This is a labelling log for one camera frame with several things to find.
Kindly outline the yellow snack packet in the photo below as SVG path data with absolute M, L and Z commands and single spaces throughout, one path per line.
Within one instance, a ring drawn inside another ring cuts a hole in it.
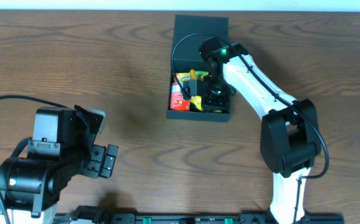
M 197 111 L 197 112 L 203 112 L 203 106 L 202 106 L 202 97 L 201 96 L 191 96 L 190 100 L 190 110 L 191 111 Z

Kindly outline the green snack packet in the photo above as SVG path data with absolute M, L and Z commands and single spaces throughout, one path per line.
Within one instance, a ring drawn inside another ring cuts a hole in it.
M 193 79 L 194 80 L 204 80 L 205 77 L 208 77 L 208 76 L 209 76 L 209 72 L 207 72 L 207 71 L 195 70 Z

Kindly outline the orange yellow biscuit packet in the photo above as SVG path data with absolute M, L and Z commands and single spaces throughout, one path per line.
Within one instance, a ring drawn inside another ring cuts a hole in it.
M 195 70 L 190 70 L 189 72 L 181 72 L 181 73 L 176 73 L 174 76 L 174 81 L 177 82 L 184 82 L 184 81 L 189 81 L 189 80 L 194 80 L 195 79 Z

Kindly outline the red Pringles can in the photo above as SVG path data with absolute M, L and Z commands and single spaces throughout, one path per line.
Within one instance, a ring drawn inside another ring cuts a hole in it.
M 190 111 L 190 100 L 185 100 L 178 82 L 171 85 L 169 109 L 174 111 Z

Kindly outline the dark green box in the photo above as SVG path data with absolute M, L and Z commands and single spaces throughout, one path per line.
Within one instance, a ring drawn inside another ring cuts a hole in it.
M 171 71 L 189 72 L 205 71 L 206 66 L 200 56 L 199 47 L 202 42 L 216 35 L 229 40 L 229 19 L 226 17 L 176 15 L 174 21 L 174 37 L 171 52 Z M 230 119 L 230 107 L 222 113 L 176 111 L 168 108 L 167 119 L 185 119 L 193 121 L 227 122 Z

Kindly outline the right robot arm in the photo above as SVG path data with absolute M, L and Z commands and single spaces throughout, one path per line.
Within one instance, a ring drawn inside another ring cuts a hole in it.
M 273 173 L 270 213 L 277 223 L 299 223 L 305 216 L 303 197 L 311 167 L 327 152 L 314 104 L 298 101 L 276 86 L 239 43 L 218 37 L 202 41 L 199 53 L 215 81 L 210 96 L 219 99 L 221 86 L 238 91 L 261 120 L 260 153 Z

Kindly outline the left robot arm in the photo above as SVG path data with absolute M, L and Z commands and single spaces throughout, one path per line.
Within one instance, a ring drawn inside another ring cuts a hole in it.
M 109 179 L 118 148 L 95 144 L 105 125 L 97 109 L 41 107 L 34 133 L 22 142 L 27 156 L 16 149 L 0 165 L 0 223 L 52 223 L 61 191 L 82 175 Z

